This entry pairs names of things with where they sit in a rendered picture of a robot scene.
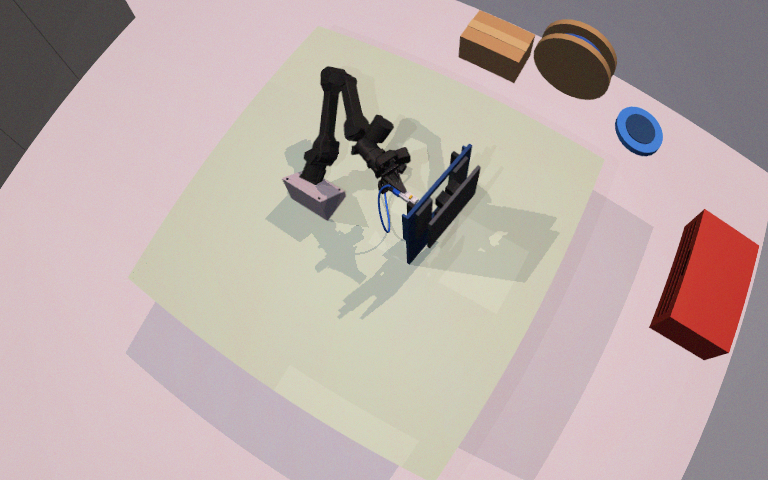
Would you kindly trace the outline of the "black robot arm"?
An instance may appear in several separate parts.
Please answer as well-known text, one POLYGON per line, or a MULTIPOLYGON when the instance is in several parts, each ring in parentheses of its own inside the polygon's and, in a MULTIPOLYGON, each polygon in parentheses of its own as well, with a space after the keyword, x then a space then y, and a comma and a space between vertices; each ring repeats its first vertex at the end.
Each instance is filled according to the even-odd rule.
POLYGON ((357 79, 344 69, 327 66, 321 71, 321 84, 324 91, 322 103, 320 133, 310 150, 304 154, 306 161, 299 178, 316 185, 326 173, 326 166, 331 167, 339 154, 339 141, 335 138, 335 125, 339 94, 342 99, 347 119, 343 125, 346 140, 357 142, 352 146, 351 155, 364 157, 373 149, 379 148, 394 125, 382 115, 375 115, 369 123, 362 113, 358 97, 357 79))

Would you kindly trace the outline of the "blue cable plug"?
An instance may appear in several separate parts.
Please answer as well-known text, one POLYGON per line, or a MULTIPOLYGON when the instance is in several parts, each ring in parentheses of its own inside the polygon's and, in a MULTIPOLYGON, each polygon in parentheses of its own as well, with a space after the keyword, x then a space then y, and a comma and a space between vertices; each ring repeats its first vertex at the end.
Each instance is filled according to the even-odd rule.
MULTIPOLYGON (((387 216, 388 216, 388 231, 387 231, 387 230, 386 230, 386 228, 385 228, 385 225, 384 225, 384 223, 383 223, 383 219, 382 219, 382 215, 381 215, 381 209, 380 209, 380 194, 381 194, 381 191, 382 191, 382 190, 383 190, 385 187, 388 187, 388 186, 389 186, 389 187, 393 187, 393 186, 391 186, 390 184, 384 185, 384 186, 383 186, 383 187, 382 187, 382 188, 379 190, 379 193, 378 193, 378 210, 379 210, 379 215, 380 215, 380 219, 381 219, 381 223, 382 223, 382 226, 383 226, 383 228, 384 228, 384 230, 385 230, 385 232, 386 232, 386 233, 389 233, 389 232, 390 232, 390 217, 389 217, 389 211, 388 211, 388 205, 387 205, 386 193, 384 193, 384 198, 385 198, 385 205, 386 205, 387 216)), ((394 187, 393 187, 393 188, 394 188, 394 187)), ((411 202, 413 202, 414 204, 416 204, 416 203, 419 201, 419 198, 417 198, 415 195, 413 195, 412 193, 410 193, 408 190, 407 190, 407 192, 406 192, 406 193, 402 193, 402 192, 400 192, 399 190, 397 190, 396 188, 394 188, 392 191, 393 191, 393 194, 394 194, 394 195, 396 195, 397 197, 400 197, 401 199, 403 199, 403 200, 404 200, 404 201, 406 201, 407 203, 409 202, 409 200, 410 200, 411 202)))

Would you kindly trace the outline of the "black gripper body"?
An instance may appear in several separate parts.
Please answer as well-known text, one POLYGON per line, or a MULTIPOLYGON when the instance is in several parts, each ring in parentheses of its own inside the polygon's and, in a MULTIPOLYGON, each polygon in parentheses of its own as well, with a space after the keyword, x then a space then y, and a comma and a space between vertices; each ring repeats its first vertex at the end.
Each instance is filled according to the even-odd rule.
MULTIPOLYGON (((396 165, 394 160, 391 160, 392 158, 398 160, 398 154, 394 150, 388 150, 384 153, 383 148, 375 148, 364 157, 364 161, 366 162, 367 167, 371 168, 375 173, 376 179, 379 179, 383 173, 396 165)), ((378 182, 379 190, 384 183, 385 182, 382 180, 378 182)))

